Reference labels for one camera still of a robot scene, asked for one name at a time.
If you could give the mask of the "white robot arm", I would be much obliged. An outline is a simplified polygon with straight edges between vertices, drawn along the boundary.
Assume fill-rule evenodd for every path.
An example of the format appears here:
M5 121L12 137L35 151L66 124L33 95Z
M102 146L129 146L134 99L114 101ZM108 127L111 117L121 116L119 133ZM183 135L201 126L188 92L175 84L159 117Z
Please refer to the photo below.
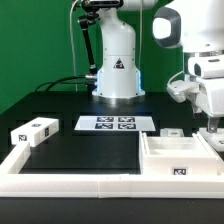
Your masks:
M129 99L141 92L135 66L135 34L120 23L116 10L100 8L103 65L97 74L95 95ZM167 91L178 102L188 100L196 113L208 115L209 133L224 117L224 0L172 0L152 20L155 42L183 52L184 78L169 80Z

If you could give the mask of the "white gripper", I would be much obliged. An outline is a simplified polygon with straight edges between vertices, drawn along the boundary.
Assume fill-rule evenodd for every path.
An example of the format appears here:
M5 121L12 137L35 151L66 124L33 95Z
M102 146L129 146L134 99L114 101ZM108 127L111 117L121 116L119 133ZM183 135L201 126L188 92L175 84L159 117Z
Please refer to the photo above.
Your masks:
M196 82L199 90L193 98L193 111L195 113L205 112L210 116L207 131L216 133L219 118L224 117L224 78L197 78Z

